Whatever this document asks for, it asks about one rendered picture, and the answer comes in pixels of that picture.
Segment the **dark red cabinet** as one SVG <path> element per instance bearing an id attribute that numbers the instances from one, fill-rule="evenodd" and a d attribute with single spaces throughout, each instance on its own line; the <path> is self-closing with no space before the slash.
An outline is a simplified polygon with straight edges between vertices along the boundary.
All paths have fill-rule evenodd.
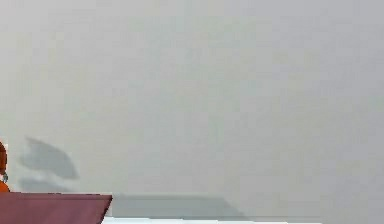
<path id="1" fill-rule="evenodd" d="M 0 224 L 101 224 L 111 195 L 0 193 Z"/>

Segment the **orange lamp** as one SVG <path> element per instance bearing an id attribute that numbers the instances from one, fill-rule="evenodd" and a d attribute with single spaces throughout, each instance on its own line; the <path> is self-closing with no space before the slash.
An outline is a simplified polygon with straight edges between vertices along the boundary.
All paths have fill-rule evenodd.
<path id="1" fill-rule="evenodd" d="M 9 192 L 10 188 L 7 185 L 7 151 L 4 144 L 0 141 L 0 192 Z"/>

